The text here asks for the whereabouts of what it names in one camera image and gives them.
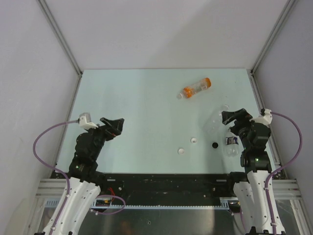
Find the orange label bottle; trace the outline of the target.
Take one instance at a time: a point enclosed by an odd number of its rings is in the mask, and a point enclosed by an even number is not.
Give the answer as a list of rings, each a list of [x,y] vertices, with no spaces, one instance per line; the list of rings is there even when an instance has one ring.
[[[204,78],[192,85],[184,87],[180,93],[177,95],[178,99],[181,98],[191,98],[197,93],[207,90],[208,88],[211,87],[211,80],[207,77]]]

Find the blue label water bottle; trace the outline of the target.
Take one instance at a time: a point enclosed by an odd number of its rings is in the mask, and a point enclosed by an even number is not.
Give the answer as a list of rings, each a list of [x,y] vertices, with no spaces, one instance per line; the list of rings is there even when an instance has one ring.
[[[230,129],[225,134],[224,152],[229,157],[236,157],[239,154],[238,137],[234,135]]]

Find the black bottle cap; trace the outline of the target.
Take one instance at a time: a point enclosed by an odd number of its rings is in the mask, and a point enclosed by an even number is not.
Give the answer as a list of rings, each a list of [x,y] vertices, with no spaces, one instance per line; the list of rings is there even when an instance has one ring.
[[[212,143],[212,147],[214,148],[214,149],[216,149],[216,148],[218,148],[218,143],[217,142],[214,142],[214,143]]]

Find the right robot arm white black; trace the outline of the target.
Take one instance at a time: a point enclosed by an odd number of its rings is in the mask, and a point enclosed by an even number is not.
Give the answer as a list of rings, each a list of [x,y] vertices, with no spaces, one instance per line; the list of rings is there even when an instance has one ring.
[[[248,235],[284,235],[272,183],[272,167],[266,144],[271,136],[269,125],[272,115],[269,109],[262,109],[253,118],[246,109],[235,112],[223,111],[222,123],[233,122],[230,132],[239,137],[243,151],[240,156],[244,172],[232,172],[233,180],[225,184],[230,196],[236,196],[240,203],[244,229]]]

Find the white blue bottle cap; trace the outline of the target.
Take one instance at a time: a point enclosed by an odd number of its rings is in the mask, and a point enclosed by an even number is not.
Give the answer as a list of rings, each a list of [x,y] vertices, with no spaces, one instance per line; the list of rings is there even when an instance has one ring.
[[[185,153],[184,148],[179,148],[179,149],[178,149],[178,154],[179,154],[179,155],[183,155],[184,153]]]

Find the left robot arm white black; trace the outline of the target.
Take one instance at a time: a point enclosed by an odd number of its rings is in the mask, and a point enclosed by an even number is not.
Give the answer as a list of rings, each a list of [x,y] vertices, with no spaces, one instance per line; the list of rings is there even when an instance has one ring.
[[[97,158],[108,141],[121,135],[124,119],[101,118],[102,125],[91,121],[89,113],[82,113],[78,119],[65,124],[78,124],[84,129],[76,139],[74,157],[68,172],[44,162],[33,150],[36,159],[48,168],[62,174],[66,186],[53,216],[41,232],[43,235],[76,235],[82,222],[98,196],[108,190],[108,183],[99,179]]]

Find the clear unlabelled plastic bottle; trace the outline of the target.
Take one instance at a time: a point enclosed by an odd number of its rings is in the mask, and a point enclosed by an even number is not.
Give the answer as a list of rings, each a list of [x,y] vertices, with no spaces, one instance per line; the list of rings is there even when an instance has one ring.
[[[204,130],[208,134],[215,134],[218,132],[219,128],[222,126],[222,112],[228,111],[229,106],[227,104],[221,105],[217,108],[215,108],[208,120],[206,121],[204,125]]]

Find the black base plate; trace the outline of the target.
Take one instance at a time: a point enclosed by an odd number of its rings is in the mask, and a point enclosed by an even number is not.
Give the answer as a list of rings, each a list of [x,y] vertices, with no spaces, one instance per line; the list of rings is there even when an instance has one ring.
[[[100,173],[101,194],[114,193],[113,205],[129,207],[219,206],[221,198],[235,197],[233,186],[244,179],[236,174],[122,174]]]

